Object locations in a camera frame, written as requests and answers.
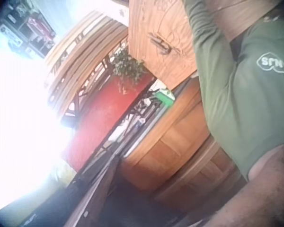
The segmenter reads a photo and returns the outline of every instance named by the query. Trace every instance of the red wall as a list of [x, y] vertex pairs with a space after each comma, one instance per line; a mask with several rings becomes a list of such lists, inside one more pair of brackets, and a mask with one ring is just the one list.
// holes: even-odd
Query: red wall
[[75, 171], [78, 172], [83, 167], [96, 147], [152, 79], [151, 75], [144, 75], [139, 85], [123, 95], [119, 92], [116, 77], [99, 91], [63, 155]]

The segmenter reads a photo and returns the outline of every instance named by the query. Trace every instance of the hanging plant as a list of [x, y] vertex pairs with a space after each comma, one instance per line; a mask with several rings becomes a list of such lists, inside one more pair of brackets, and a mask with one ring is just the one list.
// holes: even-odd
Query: hanging plant
[[124, 95], [127, 93], [127, 85], [137, 85], [145, 73], [143, 62], [129, 55], [128, 47], [114, 54], [112, 66], [113, 72], [120, 77], [119, 90]]

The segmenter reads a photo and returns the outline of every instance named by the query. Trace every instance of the person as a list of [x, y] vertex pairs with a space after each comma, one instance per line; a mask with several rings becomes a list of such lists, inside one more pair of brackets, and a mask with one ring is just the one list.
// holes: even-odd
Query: person
[[284, 226], [284, 18], [261, 18], [235, 61], [204, 0], [185, 0], [208, 128], [248, 184], [207, 227]]

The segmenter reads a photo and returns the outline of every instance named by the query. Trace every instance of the green long-sleeve shirt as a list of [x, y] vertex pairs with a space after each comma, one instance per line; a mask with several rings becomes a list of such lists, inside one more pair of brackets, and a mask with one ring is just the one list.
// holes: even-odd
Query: green long-sleeve shirt
[[203, 0], [184, 5], [208, 128], [247, 178], [261, 156], [284, 144], [284, 20], [250, 27], [235, 62]]

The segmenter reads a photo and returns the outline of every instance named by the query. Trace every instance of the shirt sleeve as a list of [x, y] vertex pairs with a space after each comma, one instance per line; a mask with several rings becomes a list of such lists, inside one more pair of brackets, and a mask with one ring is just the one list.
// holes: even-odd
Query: shirt sleeve
[[184, 0], [194, 37], [194, 51], [205, 111], [214, 108], [227, 91], [236, 62], [223, 32], [216, 26], [204, 0]]

